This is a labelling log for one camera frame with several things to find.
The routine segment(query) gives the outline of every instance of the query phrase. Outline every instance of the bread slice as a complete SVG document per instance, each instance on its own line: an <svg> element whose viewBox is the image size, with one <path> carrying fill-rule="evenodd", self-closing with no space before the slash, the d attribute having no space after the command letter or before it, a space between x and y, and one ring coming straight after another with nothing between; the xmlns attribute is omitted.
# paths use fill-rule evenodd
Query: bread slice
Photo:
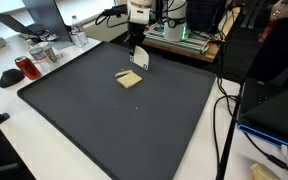
<svg viewBox="0 0 288 180"><path fill-rule="evenodd" d="M126 74L131 73L131 72L133 72L133 71L132 70L122 71L122 72L119 72L119 73L115 74L115 77L124 76Z"/></svg>
<svg viewBox="0 0 288 180"><path fill-rule="evenodd" d="M140 81L142 81L142 78L135 74L133 71L117 79L117 82L122 84L127 89L139 83Z"/></svg>

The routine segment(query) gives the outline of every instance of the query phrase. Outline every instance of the black mat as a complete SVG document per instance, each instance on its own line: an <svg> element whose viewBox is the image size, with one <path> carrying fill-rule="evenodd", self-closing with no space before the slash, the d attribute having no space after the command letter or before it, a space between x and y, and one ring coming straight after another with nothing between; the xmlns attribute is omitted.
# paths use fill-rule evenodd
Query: black mat
<svg viewBox="0 0 288 180"><path fill-rule="evenodd" d="M121 69L143 81L123 88L114 77ZM145 71L128 49L102 43L18 95L111 178L164 180L176 173L214 79L154 56Z"/></svg>

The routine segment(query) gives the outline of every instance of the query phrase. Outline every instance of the red container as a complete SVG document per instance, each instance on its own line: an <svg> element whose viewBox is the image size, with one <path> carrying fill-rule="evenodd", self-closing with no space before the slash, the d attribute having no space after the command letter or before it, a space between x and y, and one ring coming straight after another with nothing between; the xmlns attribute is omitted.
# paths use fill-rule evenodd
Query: red container
<svg viewBox="0 0 288 180"><path fill-rule="evenodd" d="M41 77L40 71L35 67L32 61L27 57L21 56L21 57L16 58L15 64L30 80L35 80Z"/></svg>

